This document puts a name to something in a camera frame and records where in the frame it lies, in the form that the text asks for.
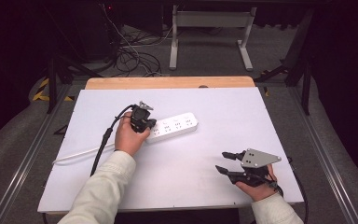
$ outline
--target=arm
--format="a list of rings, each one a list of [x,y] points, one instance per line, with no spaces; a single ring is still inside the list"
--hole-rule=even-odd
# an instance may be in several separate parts
[[[270,176],[276,180],[272,165],[268,166],[268,172]],[[290,206],[275,189],[270,188],[267,184],[253,188],[242,182],[237,182],[236,186],[254,200],[252,209],[254,210],[257,224],[303,223],[292,206]]]
[[[115,151],[89,178],[75,198],[72,209],[60,223],[113,223],[124,190],[135,171],[133,155],[150,134],[150,129],[135,133],[130,118],[117,127]]]

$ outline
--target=metal stand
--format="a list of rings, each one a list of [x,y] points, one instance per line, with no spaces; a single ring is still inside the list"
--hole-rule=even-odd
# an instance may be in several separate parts
[[[284,82],[287,86],[295,86],[301,77],[304,76],[301,104],[307,115],[310,114],[308,110],[308,102],[310,98],[310,63],[309,55],[303,47],[310,27],[313,11],[314,9],[311,8],[304,15],[282,65],[270,72],[265,72],[265,75],[254,79],[254,82],[264,82],[271,77],[275,77],[284,70],[288,70],[289,75]]]
[[[172,11],[172,45],[170,69],[176,69],[178,54],[178,27],[245,27],[243,39],[238,40],[243,63],[247,71],[253,71],[253,66],[246,50],[246,43],[251,33],[255,19],[256,7],[250,12],[203,12],[203,11],[177,11],[178,6],[173,6]]]
[[[48,114],[54,109],[57,104],[57,78],[60,78],[62,84],[72,84],[74,79],[72,72],[68,69],[69,66],[74,67],[81,73],[89,77],[101,77],[97,73],[89,70],[87,67],[75,63],[72,60],[66,58],[62,55],[54,56],[48,63],[48,87],[49,87],[49,105],[48,105]]]

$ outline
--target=metal rail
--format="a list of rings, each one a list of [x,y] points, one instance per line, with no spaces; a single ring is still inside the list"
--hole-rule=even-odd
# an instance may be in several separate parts
[[[62,101],[64,100],[67,92],[70,89],[70,85],[64,85],[58,95],[58,103],[51,111],[50,114],[46,114],[45,119],[41,127],[39,128],[36,137],[34,138],[33,143],[30,145],[27,154],[19,166],[19,169],[13,175],[11,182],[0,202],[0,223],[2,223],[7,216],[7,213],[14,203],[17,195],[19,194],[22,184],[24,183],[28,173],[30,172],[34,160],[36,159],[37,153],[45,140],[46,131],[48,130],[51,122],[53,121],[55,115],[57,114],[57,110],[59,109]]]
[[[313,148],[315,150],[316,156],[321,163],[324,173],[327,176],[327,180],[330,183],[330,186],[337,197],[337,201],[339,206],[341,207],[342,213],[344,214],[345,218],[347,219],[348,223],[358,223],[358,215],[356,209],[354,208],[351,199],[345,190],[344,183],[341,179],[341,176],[337,170],[336,165],[334,164],[333,160],[331,159],[329,153],[325,149],[324,145],[322,144],[318,133],[315,130],[313,125],[312,119],[310,116],[306,116],[302,105],[301,105],[301,97],[297,92],[296,88],[290,87],[288,88],[290,95],[296,102],[296,107],[298,112],[301,114],[302,119],[310,133],[311,142],[313,144]]]

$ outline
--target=power strip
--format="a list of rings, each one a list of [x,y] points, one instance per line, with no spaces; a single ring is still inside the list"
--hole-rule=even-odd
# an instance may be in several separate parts
[[[146,143],[154,143],[167,138],[175,137],[184,133],[191,133],[197,130],[199,122],[192,113],[185,113],[167,119],[160,119],[150,130]]]

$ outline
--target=person's left hand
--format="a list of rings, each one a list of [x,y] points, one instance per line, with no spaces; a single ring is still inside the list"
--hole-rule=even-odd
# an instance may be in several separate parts
[[[126,112],[117,127],[115,149],[134,156],[149,135],[150,128],[146,128],[143,133],[136,133],[131,127],[131,112]]]

